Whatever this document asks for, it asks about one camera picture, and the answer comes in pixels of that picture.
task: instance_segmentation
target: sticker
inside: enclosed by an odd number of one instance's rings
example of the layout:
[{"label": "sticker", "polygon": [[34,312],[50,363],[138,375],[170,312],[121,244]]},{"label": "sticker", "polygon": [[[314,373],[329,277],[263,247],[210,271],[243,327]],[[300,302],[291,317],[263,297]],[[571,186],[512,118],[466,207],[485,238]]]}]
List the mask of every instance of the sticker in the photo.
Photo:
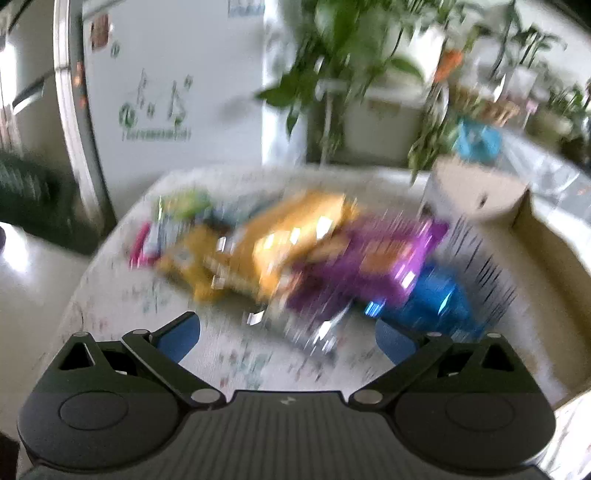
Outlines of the sticker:
[{"label": "sticker", "polygon": [[113,46],[111,47],[111,58],[116,59],[119,56],[120,51],[121,51],[121,45],[119,45],[118,41],[114,41]]},{"label": "sticker", "polygon": [[95,18],[90,25],[90,48],[92,51],[105,48],[109,43],[109,15]]},{"label": "sticker", "polygon": [[258,17],[265,13],[265,0],[228,0],[228,17]]},{"label": "sticker", "polygon": [[170,83],[155,81],[142,69],[135,93],[119,109],[122,141],[188,141],[186,97],[193,86],[188,74]]}]

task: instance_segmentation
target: purple snack bag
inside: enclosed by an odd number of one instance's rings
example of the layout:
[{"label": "purple snack bag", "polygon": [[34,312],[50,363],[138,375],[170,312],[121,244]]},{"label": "purple snack bag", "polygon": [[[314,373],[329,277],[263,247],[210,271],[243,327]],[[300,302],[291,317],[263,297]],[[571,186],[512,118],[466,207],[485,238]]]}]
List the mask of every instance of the purple snack bag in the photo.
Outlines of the purple snack bag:
[{"label": "purple snack bag", "polygon": [[333,354],[352,298],[302,273],[284,279],[287,283],[270,301],[261,323],[309,354]]},{"label": "purple snack bag", "polygon": [[402,306],[447,229],[432,218],[361,216],[314,249],[300,267],[346,296]]}]

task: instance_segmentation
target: potted plant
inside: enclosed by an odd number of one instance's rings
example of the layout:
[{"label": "potted plant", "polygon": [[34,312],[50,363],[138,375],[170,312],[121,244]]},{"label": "potted plant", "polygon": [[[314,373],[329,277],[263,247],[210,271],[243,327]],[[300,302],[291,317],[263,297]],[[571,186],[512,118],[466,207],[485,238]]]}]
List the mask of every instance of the potted plant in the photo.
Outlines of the potted plant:
[{"label": "potted plant", "polygon": [[458,116],[448,109],[445,85],[433,87],[418,139],[408,152],[411,183],[421,170],[431,170],[435,161],[452,154],[459,137]]},{"label": "potted plant", "polygon": [[[303,5],[302,25],[295,60],[289,71],[257,98],[285,109],[291,135],[298,117],[317,99],[322,80],[344,81],[347,100],[363,96],[369,85],[390,70],[423,81],[419,68],[398,55],[397,47],[384,55],[395,8],[378,0],[312,0]],[[397,2],[392,0],[390,6]]]},{"label": "potted plant", "polygon": [[550,151],[558,152],[562,140],[573,130],[573,121],[583,115],[588,104],[580,86],[556,84],[550,90],[546,106],[540,107],[532,117],[531,135]]},{"label": "potted plant", "polygon": [[362,98],[377,79],[432,81],[446,29],[477,5],[458,0],[309,0],[289,71],[257,97],[288,110],[287,131],[317,101],[322,80],[345,82],[344,97]]},{"label": "potted plant", "polygon": [[558,44],[566,49],[567,45],[557,35],[542,32],[536,25],[517,32],[511,38],[511,43],[517,46],[517,55],[511,59],[514,66],[505,93],[512,99],[524,100],[538,77],[538,72],[533,68],[538,53],[551,50]]},{"label": "potted plant", "polygon": [[586,99],[580,114],[574,119],[574,128],[569,138],[561,143],[560,152],[574,163],[591,167],[591,116],[587,111],[591,103],[591,79],[585,85]]},{"label": "potted plant", "polygon": [[502,8],[502,19],[500,24],[486,25],[480,24],[480,34],[483,37],[495,37],[500,42],[500,49],[498,51],[496,60],[491,68],[491,79],[499,73],[499,69],[506,58],[507,46],[511,39],[511,34],[515,30],[518,32],[522,30],[521,18],[517,11],[517,0],[511,0],[506,6]]}]

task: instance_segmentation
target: refrigerator door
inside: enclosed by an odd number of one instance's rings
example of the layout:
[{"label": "refrigerator door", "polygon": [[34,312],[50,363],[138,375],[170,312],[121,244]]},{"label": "refrigerator door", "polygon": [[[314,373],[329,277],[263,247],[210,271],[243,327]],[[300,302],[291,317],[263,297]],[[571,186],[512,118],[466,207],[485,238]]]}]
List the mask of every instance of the refrigerator door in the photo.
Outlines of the refrigerator door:
[{"label": "refrigerator door", "polygon": [[33,0],[8,34],[7,48],[13,50],[10,55],[15,60],[15,71],[2,72],[2,84],[5,90],[14,89],[14,95],[54,72],[53,7],[53,0]]},{"label": "refrigerator door", "polygon": [[53,72],[17,95],[12,103],[12,118],[18,132],[18,150],[39,165],[73,177]]},{"label": "refrigerator door", "polygon": [[172,169],[261,163],[262,7],[231,3],[85,4],[90,115],[118,218]]}]

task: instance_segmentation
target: pink package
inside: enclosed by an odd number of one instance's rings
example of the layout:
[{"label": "pink package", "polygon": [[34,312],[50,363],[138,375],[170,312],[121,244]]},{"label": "pink package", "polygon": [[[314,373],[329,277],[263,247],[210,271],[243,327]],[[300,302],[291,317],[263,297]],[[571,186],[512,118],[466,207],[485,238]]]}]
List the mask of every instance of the pink package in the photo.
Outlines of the pink package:
[{"label": "pink package", "polygon": [[351,297],[402,306],[447,230],[431,218],[362,216],[314,249],[299,268]]},{"label": "pink package", "polygon": [[131,247],[131,253],[129,254],[130,268],[140,267],[147,263],[144,258],[144,242],[150,234],[151,227],[151,222],[145,222],[139,230],[138,235],[135,237],[134,244]]}]

